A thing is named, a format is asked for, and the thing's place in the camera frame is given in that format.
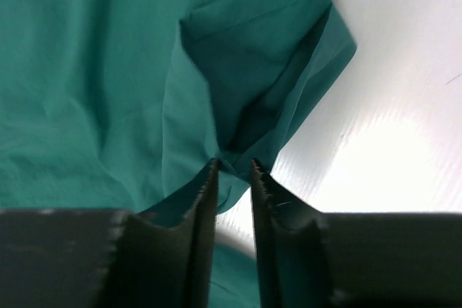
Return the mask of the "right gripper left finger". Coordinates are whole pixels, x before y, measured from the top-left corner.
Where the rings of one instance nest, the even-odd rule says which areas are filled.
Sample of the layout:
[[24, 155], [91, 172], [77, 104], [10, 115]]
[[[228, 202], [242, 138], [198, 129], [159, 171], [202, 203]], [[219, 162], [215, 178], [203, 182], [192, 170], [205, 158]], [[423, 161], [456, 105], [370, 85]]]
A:
[[206, 307], [219, 162], [139, 214], [1, 210], [3, 307]]

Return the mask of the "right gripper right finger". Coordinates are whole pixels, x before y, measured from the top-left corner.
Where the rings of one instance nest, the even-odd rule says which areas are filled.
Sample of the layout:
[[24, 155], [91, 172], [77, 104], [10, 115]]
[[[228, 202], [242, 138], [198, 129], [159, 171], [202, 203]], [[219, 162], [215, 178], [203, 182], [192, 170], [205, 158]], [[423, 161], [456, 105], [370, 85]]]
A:
[[251, 164], [263, 307], [459, 307], [461, 215], [322, 212]]

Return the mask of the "teal green shorts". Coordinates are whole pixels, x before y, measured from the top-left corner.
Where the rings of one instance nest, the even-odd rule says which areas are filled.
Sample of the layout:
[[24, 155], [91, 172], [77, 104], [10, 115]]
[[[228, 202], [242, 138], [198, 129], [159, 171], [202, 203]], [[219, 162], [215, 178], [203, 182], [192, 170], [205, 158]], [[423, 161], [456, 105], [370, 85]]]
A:
[[[1, 0], [1, 210], [139, 214], [215, 159], [221, 214], [355, 51], [333, 0]], [[206, 307], [263, 307], [257, 260], [214, 241]]]

